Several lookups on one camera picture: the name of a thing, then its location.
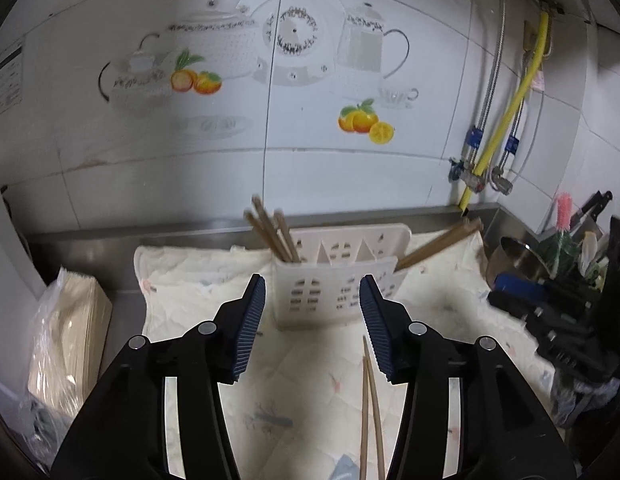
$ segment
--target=white plastic basket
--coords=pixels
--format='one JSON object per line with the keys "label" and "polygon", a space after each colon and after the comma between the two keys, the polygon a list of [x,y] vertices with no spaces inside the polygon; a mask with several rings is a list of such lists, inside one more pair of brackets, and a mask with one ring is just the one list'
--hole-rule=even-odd
{"label": "white plastic basket", "polygon": [[280,328],[359,319],[359,282],[375,277],[391,299],[407,270],[394,272],[410,241],[404,224],[292,229],[300,264],[274,260],[274,313]]}

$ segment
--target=yellow hose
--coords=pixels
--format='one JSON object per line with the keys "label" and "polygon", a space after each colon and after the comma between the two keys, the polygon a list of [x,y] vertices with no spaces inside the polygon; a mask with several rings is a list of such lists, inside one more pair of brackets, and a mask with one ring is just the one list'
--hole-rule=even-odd
{"label": "yellow hose", "polygon": [[[536,37],[536,45],[535,45],[535,54],[532,57],[532,63],[530,64],[530,69],[528,73],[521,81],[519,88],[517,89],[517,93],[514,94],[512,101],[510,101],[510,105],[501,118],[501,122],[497,126],[494,134],[490,138],[490,142],[488,142],[488,146],[481,154],[479,158],[479,162],[474,167],[473,173],[475,175],[481,175],[488,168],[490,161],[492,160],[492,156],[494,152],[497,151],[497,148],[501,145],[501,141],[503,140],[503,136],[512,122],[514,114],[517,113],[517,108],[519,108],[520,102],[523,101],[523,98],[526,96],[530,85],[532,84],[532,80],[536,75],[536,71],[539,70],[541,66],[541,62],[543,61],[544,52],[546,50],[546,37],[548,36],[548,13],[541,12],[541,17],[539,19],[539,35]],[[461,211],[465,211],[468,207],[468,203],[470,202],[470,196],[472,192],[470,188],[466,186],[466,190],[464,191],[461,200],[459,201],[459,209]]]}

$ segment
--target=pink bottle brush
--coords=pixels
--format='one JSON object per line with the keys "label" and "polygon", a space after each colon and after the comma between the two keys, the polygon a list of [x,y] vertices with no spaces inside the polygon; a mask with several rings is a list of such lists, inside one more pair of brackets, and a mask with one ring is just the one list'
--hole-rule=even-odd
{"label": "pink bottle brush", "polygon": [[570,216],[572,215],[572,196],[570,193],[559,193],[556,198],[556,230],[558,233],[558,241],[556,247],[556,254],[554,256],[554,262],[552,263],[552,270],[550,277],[556,278],[559,272],[559,260],[561,259],[561,252],[564,246],[564,238],[566,233],[570,230]]}

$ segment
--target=clear plastic wrap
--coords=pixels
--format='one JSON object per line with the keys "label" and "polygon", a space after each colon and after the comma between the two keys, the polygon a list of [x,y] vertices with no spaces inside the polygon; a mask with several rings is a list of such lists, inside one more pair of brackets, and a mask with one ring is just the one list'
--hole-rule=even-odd
{"label": "clear plastic wrap", "polygon": [[26,398],[32,431],[24,439],[50,466],[96,384],[112,304],[94,278],[59,271],[39,301]]}

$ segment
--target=metal backsplash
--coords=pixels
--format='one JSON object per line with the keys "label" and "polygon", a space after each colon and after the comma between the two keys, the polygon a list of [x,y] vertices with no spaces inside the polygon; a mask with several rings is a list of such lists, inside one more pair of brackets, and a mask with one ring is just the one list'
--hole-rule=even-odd
{"label": "metal backsplash", "polygon": [[[469,217],[482,219],[488,253],[504,235],[535,242],[525,225],[498,204],[476,206],[469,212]],[[288,223],[294,228],[400,222],[413,233],[426,233],[450,227],[458,220],[459,209],[447,206],[292,216]],[[140,245],[206,249],[229,249],[233,245],[247,249],[265,247],[243,220],[35,235],[28,242],[34,264],[47,283],[63,266],[95,276],[106,290],[138,290],[133,255]]]}

